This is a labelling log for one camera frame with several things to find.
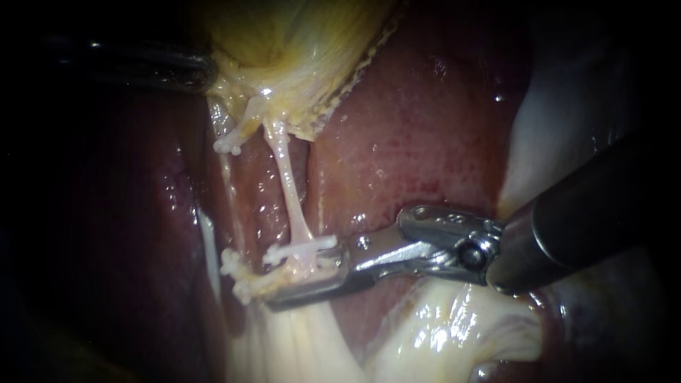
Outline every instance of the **white peritoneal tissue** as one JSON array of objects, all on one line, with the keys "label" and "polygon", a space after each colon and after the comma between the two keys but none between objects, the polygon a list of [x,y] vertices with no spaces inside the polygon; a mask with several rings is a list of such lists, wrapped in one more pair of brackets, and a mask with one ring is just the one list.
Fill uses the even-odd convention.
[{"label": "white peritoneal tissue", "polygon": [[[199,222],[204,232],[212,232],[205,215]],[[219,307],[214,242],[207,240],[206,249],[212,254],[206,264]],[[413,304],[405,305],[409,309],[390,316],[404,319],[361,364],[328,302],[279,313],[252,302],[245,307],[245,330],[224,345],[223,380],[456,383],[467,382],[481,362],[532,361],[541,354],[541,322],[527,303],[486,287],[438,279],[422,284],[410,298]]]}]

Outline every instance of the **metal grasper jaw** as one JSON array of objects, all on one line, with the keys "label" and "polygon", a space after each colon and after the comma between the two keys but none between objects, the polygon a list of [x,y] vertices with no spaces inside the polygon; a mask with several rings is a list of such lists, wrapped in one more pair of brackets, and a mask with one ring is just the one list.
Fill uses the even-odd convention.
[{"label": "metal grasper jaw", "polygon": [[329,279],[283,287],[265,303],[273,311],[293,309],[369,289],[393,274],[424,274],[486,285],[485,274],[499,252],[497,222],[455,209],[415,205],[396,223],[354,235],[321,251],[339,266]]}]

